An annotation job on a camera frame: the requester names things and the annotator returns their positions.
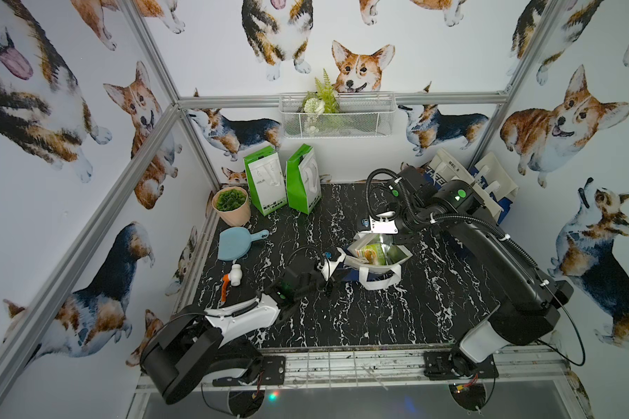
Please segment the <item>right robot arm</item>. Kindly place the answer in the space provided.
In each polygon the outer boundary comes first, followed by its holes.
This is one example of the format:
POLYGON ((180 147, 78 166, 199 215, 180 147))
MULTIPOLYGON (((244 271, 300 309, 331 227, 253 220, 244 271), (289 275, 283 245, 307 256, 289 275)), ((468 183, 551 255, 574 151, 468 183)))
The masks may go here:
POLYGON ((552 332, 573 295, 572 286, 555 281, 496 223, 473 183, 461 179, 440 188, 417 169, 399 173, 375 169, 365 183, 370 219, 383 220, 371 202, 377 186, 391 192, 398 208, 390 217, 401 233, 439 228, 470 251, 503 290, 499 305, 456 343, 447 360, 457 376, 471 376, 492 354, 508 346, 541 342, 552 332), (376 182, 376 177, 384 181, 376 182))

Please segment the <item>green white takeout bag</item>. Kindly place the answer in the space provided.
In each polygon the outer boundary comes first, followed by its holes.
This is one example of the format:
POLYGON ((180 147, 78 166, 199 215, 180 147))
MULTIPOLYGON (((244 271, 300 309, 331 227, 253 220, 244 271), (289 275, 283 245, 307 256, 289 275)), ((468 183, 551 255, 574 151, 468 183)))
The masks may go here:
POLYGON ((267 216, 288 203, 286 184, 277 152, 262 148, 244 158, 252 204, 267 216))

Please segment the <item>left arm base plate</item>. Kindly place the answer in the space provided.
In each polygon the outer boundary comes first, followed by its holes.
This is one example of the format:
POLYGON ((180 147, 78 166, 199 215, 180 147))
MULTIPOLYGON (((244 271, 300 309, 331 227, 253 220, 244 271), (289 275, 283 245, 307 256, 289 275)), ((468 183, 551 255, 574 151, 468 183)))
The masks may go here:
POLYGON ((286 380, 286 371, 285 356, 265 356, 253 359, 247 368, 225 370, 224 375, 211 381, 211 385, 216 388, 282 385, 286 380))

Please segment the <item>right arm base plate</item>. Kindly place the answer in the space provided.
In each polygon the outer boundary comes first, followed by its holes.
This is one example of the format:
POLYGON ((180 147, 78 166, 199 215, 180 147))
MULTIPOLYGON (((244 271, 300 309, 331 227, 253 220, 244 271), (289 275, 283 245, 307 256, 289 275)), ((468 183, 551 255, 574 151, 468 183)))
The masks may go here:
POLYGON ((496 379, 498 369, 494 357, 490 355, 483 362, 476 363, 466 358, 460 351, 426 351, 423 354, 424 376, 432 381, 496 379))

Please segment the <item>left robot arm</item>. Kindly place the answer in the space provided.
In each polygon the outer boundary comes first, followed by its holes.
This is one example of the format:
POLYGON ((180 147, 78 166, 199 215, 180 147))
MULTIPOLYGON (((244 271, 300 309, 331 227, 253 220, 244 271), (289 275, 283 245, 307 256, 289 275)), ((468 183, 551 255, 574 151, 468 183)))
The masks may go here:
POLYGON ((204 310, 185 307, 143 349, 141 371, 150 377, 167 405, 185 399, 202 384, 251 386, 277 380, 249 333, 281 324, 304 298, 322 292, 346 256, 320 261, 296 255, 284 272, 251 300, 204 310))

